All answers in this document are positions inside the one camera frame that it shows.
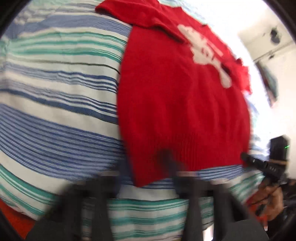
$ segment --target bed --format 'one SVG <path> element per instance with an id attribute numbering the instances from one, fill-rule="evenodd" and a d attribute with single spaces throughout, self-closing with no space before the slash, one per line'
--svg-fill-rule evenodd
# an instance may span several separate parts
<path id="1" fill-rule="evenodd" d="M 188 201 L 178 199 L 170 178 L 133 186 L 116 116 L 120 63 L 131 26 L 95 13 L 101 0 L 32 0 L 0 40 L 0 198 L 38 219 L 69 184 L 123 163 L 118 199 L 109 202 L 116 240 L 176 240 Z M 268 160 L 270 109 L 258 70 L 238 37 L 219 26 L 201 1 L 160 1 L 182 6 L 249 66 L 252 95 L 249 153 Z M 241 201 L 262 174 L 240 165 L 194 173 L 221 179 Z M 213 224 L 213 200 L 200 200 L 203 228 Z M 90 205 L 84 205 L 88 240 Z"/>

